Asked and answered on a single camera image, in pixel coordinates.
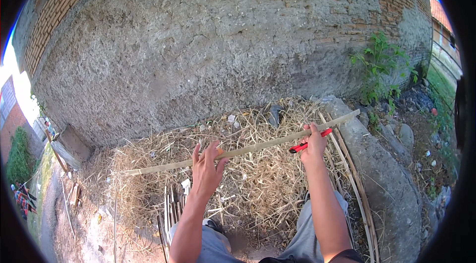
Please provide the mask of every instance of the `pile of bamboo shavings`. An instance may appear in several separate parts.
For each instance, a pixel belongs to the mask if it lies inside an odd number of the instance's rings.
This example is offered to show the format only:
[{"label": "pile of bamboo shavings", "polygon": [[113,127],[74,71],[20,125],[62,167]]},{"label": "pile of bamboo shavings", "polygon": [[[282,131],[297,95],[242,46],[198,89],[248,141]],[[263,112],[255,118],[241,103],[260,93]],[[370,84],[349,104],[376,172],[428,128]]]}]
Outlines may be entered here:
[{"label": "pile of bamboo shavings", "polygon": [[[267,123],[268,110],[273,104],[284,108],[278,129]],[[104,196],[112,202],[117,191],[118,224],[131,230],[152,227],[158,224],[157,212],[163,216],[164,188],[170,184],[180,186],[187,178],[192,180],[191,169],[134,176],[126,176],[124,171],[191,159],[198,142],[203,150],[212,140],[220,140],[219,147],[230,151],[290,135],[301,131],[305,123],[322,124],[320,111],[323,109],[318,101],[283,98],[265,107],[237,110],[195,125],[152,134],[149,138],[127,141],[124,146],[108,151],[110,188]],[[233,123],[230,115],[235,116]],[[248,241],[258,246],[277,239],[282,241],[283,247],[287,245],[295,233],[307,190],[299,154],[288,152],[295,144],[297,141],[230,159],[223,180],[207,205],[205,217],[211,217],[229,232],[245,233]],[[356,194],[348,178],[352,173],[345,171],[339,151],[342,153],[328,138],[325,162],[335,188],[349,202],[348,224],[353,245],[366,260],[374,262],[375,256],[368,252],[369,245],[375,249],[374,241],[367,242]]]}]

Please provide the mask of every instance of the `hand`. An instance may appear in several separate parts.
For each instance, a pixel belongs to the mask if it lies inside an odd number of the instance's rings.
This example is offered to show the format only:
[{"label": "hand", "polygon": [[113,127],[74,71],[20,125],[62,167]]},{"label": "hand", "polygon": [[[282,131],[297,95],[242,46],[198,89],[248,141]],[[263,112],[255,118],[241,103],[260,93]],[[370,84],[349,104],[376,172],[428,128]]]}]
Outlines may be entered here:
[{"label": "hand", "polygon": [[312,134],[304,136],[301,143],[307,143],[307,148],[301,153],[301,162],[304,164],[306,171],[311,167],[324,163],[324,149],[326,148],[327,139],[321,136],[318,126],[315,123],[304,125],[305,130],[311,129]]},{"label": "hand", "polygon": [[218,161],[215,168],[215,157],[218,155],[217,146],[219,140],[211,142],[211,144],[203,151],[199,157],[200,144],[197,144],[193,150],[192,160],[192,177],[193,186],[191,193],[197,195],[200,200],[208,202],[211,195],[215,192],[223,177],[223,169],[228,158]]}]

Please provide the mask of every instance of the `tiled roof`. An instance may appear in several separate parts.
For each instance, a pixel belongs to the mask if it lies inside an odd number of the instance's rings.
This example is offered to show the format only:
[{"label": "tiled roof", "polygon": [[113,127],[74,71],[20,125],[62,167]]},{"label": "tiled roof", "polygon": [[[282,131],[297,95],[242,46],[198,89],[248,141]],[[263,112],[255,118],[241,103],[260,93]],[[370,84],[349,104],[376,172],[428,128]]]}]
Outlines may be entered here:
[{"label": "tiled roof", "polygon": [[445,11],[443,10],[443,6],[437,0],[430,0],[431,5],[431,16],[433,16],[437,21],[441,22],[441,24],[447,28],[451,33],[453,33],[453,29],[449,24],[448,17],[446,16]]}]

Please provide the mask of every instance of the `foot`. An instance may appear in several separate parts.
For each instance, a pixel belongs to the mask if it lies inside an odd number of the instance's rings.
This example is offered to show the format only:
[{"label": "foot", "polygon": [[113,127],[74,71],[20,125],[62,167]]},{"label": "foot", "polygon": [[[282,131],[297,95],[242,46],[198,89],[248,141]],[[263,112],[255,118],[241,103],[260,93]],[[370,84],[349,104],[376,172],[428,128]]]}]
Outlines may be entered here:
[{"label": "foot", "polygon": [[223,231],[220,228],[218,228],[218,225],[211,219],[203,219],[202,225],[207,226],[208,228],[211,228],[223,234]]}]

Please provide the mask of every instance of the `person's left hand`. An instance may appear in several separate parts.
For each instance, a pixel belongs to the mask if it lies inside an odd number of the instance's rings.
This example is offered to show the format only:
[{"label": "person's left hand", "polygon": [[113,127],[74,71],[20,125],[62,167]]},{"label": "person's left hand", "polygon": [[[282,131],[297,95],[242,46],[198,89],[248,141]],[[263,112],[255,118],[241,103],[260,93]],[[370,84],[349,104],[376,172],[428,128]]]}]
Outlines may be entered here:
[{"label": "person's left hand", "polygon": [[219,140],[211,142],[200,156],[200,144],[197,144],[193,150],[193,184],[191,192],[194,192],[202,200],[208,201],[213,192],[215,192],[223,177],[225,163],[228,161],[228,158],[219,160],[215,168],[215,157],[218,155],[217,146],[219,143]]}]

